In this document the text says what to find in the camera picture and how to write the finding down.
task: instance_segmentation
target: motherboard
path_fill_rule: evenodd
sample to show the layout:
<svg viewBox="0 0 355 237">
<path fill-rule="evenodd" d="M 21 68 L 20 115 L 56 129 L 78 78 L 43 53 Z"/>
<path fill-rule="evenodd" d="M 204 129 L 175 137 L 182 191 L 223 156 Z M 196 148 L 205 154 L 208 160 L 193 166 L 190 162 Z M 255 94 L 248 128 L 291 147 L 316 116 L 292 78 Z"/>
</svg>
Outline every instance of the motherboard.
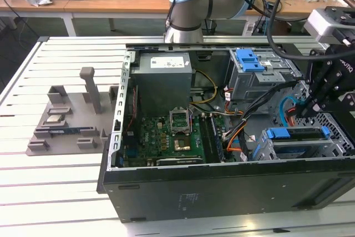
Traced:
<svg viewBox="0 0 355 237">
<path fill-rule="evenodd" d="M 226 132 L 222 116 L 205 117 L 204 114 L 190 114 L 186 120 L 184 115 L 185 111 L 181 116 L 141 118 L 137 131 L 139 141 L 128 142 L 125 146 L 123 166 L 151 167 L 180 165 L 186 162 L 190 164 L 221 162 L 224 157 L 221 138 L 222 133 Z"/>
</svg>

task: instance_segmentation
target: aluminum extrusion table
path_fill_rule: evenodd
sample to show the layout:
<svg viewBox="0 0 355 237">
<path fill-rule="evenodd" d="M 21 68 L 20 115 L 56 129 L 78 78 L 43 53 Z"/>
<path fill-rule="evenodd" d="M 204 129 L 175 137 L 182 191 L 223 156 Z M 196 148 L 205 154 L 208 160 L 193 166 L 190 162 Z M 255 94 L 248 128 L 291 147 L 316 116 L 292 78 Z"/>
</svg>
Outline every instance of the aluminum extrusion table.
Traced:
<svg viewBox="0 0 355 237">
<path fill-rule="evenodd" d="M 277 37 L 302 53 L 307 37 Z M 355 233 L 355 190 L 321 210 L 122 224 L 107 195 L 96 193 L 101 154 L 28 157 L 51 85 L 84 92 L 81 67 L 95 68 L 100 91 L 117 84 L 125 44 L 161 37 L 56 37 L 37 42 L 0 95 L 0 236 L 348 236 Z M 207 37 L 215 43 L 267 44 L 263 37 Z"/>
</svg>

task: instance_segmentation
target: gray plastic stand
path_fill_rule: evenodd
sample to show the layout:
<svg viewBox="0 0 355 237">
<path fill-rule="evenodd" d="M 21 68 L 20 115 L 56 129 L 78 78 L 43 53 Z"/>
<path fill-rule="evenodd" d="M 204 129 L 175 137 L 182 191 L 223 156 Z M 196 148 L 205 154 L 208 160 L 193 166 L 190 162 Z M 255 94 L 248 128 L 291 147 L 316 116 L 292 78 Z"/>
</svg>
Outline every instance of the gray plastic stand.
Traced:
<svg viewBox="0 0 355 237">
<path fill-rule="evenodd" d="M 63 86 L 50 88 L 50 102 L 28 143 L 27 155 L 102 153 L 106 133 L 112 130 L 118 87 L 99 93 L 94 69 L 83 69 L 80 77 L 85 79 L 87 93 L 67 94 Z"/>
</svg>

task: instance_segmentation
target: floor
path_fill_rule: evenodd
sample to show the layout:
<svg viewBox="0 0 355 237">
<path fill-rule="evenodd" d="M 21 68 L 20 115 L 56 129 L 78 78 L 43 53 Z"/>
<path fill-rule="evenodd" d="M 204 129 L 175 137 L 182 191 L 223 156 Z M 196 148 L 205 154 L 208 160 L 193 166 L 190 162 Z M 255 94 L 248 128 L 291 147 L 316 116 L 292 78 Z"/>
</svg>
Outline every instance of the floor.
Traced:
<svg viewBox="0 0 355 237">
<path fill-rule="evenodd" d="M 56 18 L 24 18 L 40 36 L 68 36 L 64 22 Z M 37 41 L 37 37 L 19 18 L 17 29 L 0 33 L 0 92 L 10 81 L 17 68 Z M 110 31 L 107 19 L 75 19 L 79 36 L 160 36 L 164 32 L 163 19 L 117 19 L 117 30 Z M 217 21 L 216 35 L 240 35 L 243 21 Z"/>
</svg>

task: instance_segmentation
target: green motherboard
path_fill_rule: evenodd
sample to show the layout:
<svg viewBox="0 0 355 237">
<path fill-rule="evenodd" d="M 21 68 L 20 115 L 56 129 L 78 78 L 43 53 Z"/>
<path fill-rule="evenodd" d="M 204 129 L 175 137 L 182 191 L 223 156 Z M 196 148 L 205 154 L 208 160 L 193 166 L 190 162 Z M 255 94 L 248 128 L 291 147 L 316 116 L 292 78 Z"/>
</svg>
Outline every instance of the green motherboard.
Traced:
<svg viewBox="0 0 355 237">
<path fill-rule="evenodd" d="M 219 138 L 226 131 L 224 119 L 215 116 L 216 130 Z M 191 116 L 190 130 L 187 134 L 171 131 L 170 118 L 142 118 L 139 125 L 138 149 L 128 149 L 125 153 L 126 167 L 143 167 L 154 165 L 160 158 L 200 158 L 206 163 L 203 138 L 199 116 Z M 185 127 L 186 118 L 173 119 L 173 127 Z"/>
</svg>

